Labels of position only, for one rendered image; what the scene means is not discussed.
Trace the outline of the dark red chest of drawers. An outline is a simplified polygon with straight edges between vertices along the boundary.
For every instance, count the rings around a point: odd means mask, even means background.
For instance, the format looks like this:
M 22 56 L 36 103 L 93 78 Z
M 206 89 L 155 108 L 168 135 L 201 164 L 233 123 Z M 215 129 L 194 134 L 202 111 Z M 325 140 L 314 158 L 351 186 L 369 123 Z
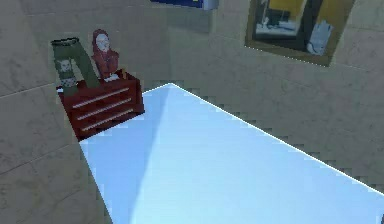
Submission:
M 78 81 L 78 92 L 71 96 L 65 96 L 61 86 L 56 87 L 78 141 L 145 112 L 140 80 L 124 69 L 116 74 L 116 80 L 101 79 L 97 88 L 88 88 L 84 80 Z

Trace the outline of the red bust statue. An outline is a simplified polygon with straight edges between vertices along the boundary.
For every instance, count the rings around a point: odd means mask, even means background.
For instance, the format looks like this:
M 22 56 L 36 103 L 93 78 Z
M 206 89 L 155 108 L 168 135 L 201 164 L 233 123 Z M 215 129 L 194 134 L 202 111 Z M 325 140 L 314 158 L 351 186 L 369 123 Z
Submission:
M 92 59 L 102 79 L 108 79 L 118 70 L 119 54 L 110 47 L 110 39 L 105 30 L 97 29 L 93 32 Z

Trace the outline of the blue framed wall picture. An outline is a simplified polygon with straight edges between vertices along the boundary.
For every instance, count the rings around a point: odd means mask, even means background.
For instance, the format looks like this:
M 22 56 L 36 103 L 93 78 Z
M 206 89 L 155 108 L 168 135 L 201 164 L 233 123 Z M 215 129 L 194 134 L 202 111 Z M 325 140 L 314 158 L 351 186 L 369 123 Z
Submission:
M 200 8 L 203 10 L 217 9 L 219 6 L 219 0 L 150 0 L 151 2 L 170 4 L 176 6 L 185 6 Z

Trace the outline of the brown framed wall picture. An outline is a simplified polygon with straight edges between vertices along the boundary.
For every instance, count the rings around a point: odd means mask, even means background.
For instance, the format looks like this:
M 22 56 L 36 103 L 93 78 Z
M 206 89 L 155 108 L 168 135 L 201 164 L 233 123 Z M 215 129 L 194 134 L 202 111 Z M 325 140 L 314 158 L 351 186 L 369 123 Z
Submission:
M 245 46 L 329 67 L 356 0 L 250 0 Z

